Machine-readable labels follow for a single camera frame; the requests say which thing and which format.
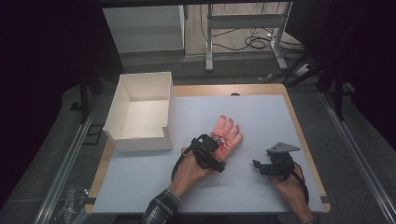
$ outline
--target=aluminum rail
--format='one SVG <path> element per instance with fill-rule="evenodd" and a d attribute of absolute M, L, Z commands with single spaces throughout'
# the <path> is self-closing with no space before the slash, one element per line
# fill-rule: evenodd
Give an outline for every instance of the aluminum rail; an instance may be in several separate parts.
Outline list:
<path fill-rule="evenodd" d="M 52 181 L 49 187 L 49 192 L 46 195 L 40 209 L 38 210 L 37 216 L 35 217 L 35 224 L 46 224 L 50 222 L 53 210 L 55 209 L 56 203 L 58 202 L 64 184 L 66 183 L 67 177 L 69 177 L 70 171 L 73 168 L 76 157 L 81 149 L 81 145 L 84 141 L 84 137 L 91 125 L 92 118 L 96 112 L 96 107 L 99 103 L 100 96 L 93 96 L 90 104 L 90 114 L 84 124 L 81 124 L 78 128 L 78 132 L 73 140 L 72 145 L 67 151 L 64 161 L 62 162 L 59 171 Z"/>
<path fill-rule="evenodd" d="M 375 200 L 378 203 L 382 213 L 384 214 L 388 223 L 396 223 L 396 209 L 392 202 L 392 199 L 387 194 L 381 182 L 376 178 L 375 173 L 373 172 L 369 163 L 361 153 L 361 149 L 359 148 L 346 124 L 341 121 L 333 111 L 332 100 L 330 99 L 329 95 L 323 92 L 320 92 L 319 94 L 324 101 L 338 132 L 341 134 L 346 144 L 346 147 L 349 150 L 350 155 L 352 156 L 352 159 L 355 161 L 359 171 L 361 172 L 361 175 L 363 176 L 367 187 L 370 189 L 373 196 L 375 197 Z"/>

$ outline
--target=dark background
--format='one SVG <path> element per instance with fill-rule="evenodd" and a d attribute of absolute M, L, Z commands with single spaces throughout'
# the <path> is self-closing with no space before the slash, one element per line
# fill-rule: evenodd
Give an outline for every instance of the dark background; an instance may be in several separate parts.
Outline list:
<path fill-rule="evenodd" d="M 332 3 L 318 37 L 325 43 L 319 57 L 332 52 L 353 4 Z M 395 9 L 393 1 L 370 5 L 343 51 L 342 65 L 344 79 L 356 90 L 353 102 L 393 147 Z M 94 4 L 0 3 L 0 59 L 3 204 L 40 149 L 63 93 L 83 76 L 116 76 L 122 66 L 103 11 Z"/>

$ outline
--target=wooden table edge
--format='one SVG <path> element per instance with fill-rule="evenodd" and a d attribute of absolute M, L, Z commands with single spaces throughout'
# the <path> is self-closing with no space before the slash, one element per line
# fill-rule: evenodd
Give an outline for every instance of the wooden table edge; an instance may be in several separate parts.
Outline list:
<path fill-rule="evenodd" d="M 317 184 L 318 193 L 320 197 L 327 197 L 326 191 L 323 188 L 320 176 L 318 175 L 317 167 L 313 161 L 311 152 L 309 151 L 308 144 L 305 141 L 303 130 L 301 129 L 300 123 L 297 120 L 297 116 L 294 112 L 294 108 L 291 104 L 288 92 L 282 84 L 237 84 L 237 85 L 186 85 L 186 86 L 175 86 L 176 96 L 214 96 L 214 95 L 231 95 L 232 93 L 238 93 L 240 95 L 283 95 L 286 105 L 289 109 L 291 119 L 296 129 L 297 135 L 299 136 L 300 142 L 303 147 L 308 165 L 314 176 L 315 183 Z M 95 178 L 92 182 L 89 199 L 95 200 L 100 187 L 105 179 L 106 170 L 111 160 L 114 146 L 107 140 L 104 153 L 96 171 Z M 85 210 L 88 214 L 93 211 L 94 203 L 85 205 Z M 331 210 L 329 203 L 323 203 L 323 213 L 328 213 Z"/>

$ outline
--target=plaid sleeve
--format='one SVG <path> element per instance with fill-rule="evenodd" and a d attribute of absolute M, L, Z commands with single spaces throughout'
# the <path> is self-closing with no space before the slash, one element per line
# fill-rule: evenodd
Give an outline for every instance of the plaid sleeve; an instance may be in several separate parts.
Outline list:
<path fill-rule="evenodd" d="M 177 211 L 179 203 L 180 199 L 169 189 L 165 189 L 148 204 L 148 209 L 140 220 L 140 223 L 168 223 Z"/>

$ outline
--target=open box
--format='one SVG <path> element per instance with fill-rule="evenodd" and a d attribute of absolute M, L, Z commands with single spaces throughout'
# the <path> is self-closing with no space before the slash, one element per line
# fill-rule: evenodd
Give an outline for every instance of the open box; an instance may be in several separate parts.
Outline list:
<path fill-rule="evenodd" d="M 170 72 L 120 75 L 103 130 L 119 151 L 169 150 L 174 108 Z"/>

